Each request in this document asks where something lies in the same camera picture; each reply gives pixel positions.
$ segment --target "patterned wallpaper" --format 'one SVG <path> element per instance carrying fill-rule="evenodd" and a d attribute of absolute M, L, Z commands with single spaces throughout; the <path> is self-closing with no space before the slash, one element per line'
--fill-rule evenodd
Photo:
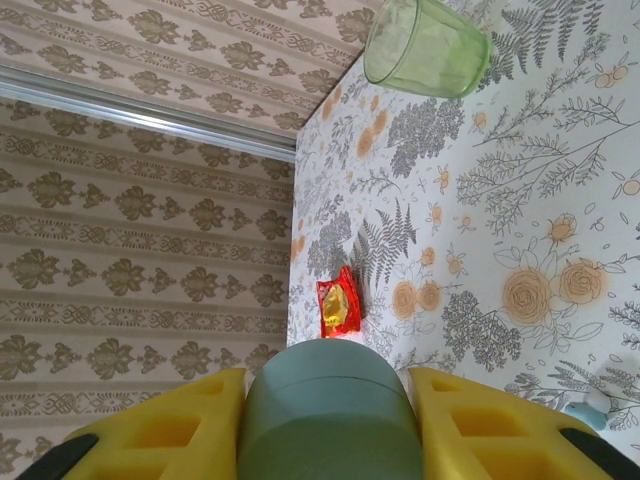
<path fill-rule="evenodd" d="M 290 164 L 9 100 L 0 124 L 0 478 L 284 346 Z"/>
<path fill-rule="evenodd" d="M 23 0 L 3 63 L 295 137 L 382 0 Z"/>

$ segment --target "green plastic cup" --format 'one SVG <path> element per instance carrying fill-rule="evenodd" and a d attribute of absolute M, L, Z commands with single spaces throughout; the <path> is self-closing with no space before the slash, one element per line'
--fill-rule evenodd
<path fill-rule="evenodd" d="M 480 83 L 487 35 L 439 0 L 386 0 L 364 52 L 371 83 L 430 97 L 459 98 Z"/>

